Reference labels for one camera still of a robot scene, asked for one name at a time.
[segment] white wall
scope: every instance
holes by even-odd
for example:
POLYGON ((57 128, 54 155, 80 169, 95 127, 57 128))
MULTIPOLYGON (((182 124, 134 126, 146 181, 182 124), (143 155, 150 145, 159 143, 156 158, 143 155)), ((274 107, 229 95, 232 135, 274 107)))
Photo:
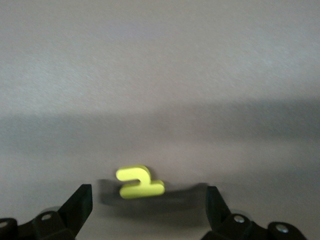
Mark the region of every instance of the white wall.
POLYGON ((193 213, 108 215, 98 180, 141 163, 316 240, 319 65, 317 0, 2 0, 0 216, 91 183, 78 240, 200 239, 208 225, 157 220, 193 213))

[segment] yellow toy piece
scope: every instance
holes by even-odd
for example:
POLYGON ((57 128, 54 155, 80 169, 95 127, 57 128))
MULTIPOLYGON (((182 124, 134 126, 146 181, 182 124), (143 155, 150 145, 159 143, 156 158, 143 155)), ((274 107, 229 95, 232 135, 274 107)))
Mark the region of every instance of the yellow toy piece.
POLYGON ((165 193, 165 184, 161 180, 151 180, 151 174, 146 166, 124 166, 116 171, 116 178, 120 181, 139 180, 140 182, 127 183, 120 189, 123 199, 137 199, 162 195, 165 193))

